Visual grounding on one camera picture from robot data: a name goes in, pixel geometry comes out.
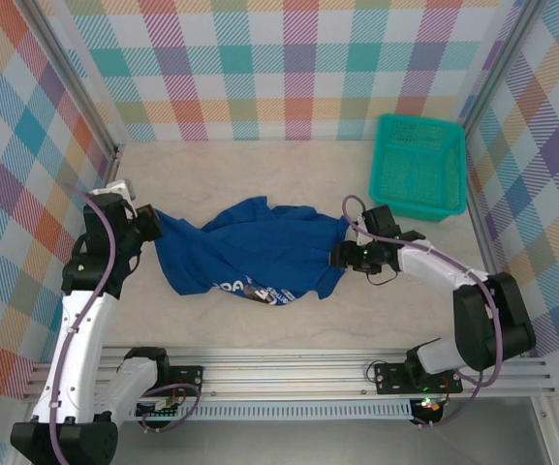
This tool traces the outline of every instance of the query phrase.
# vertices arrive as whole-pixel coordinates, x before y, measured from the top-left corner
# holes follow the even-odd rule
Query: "green basket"
[[[369,196],[393,215],[439,222],[466,209],[466,143],[455,123],[384,114]]]

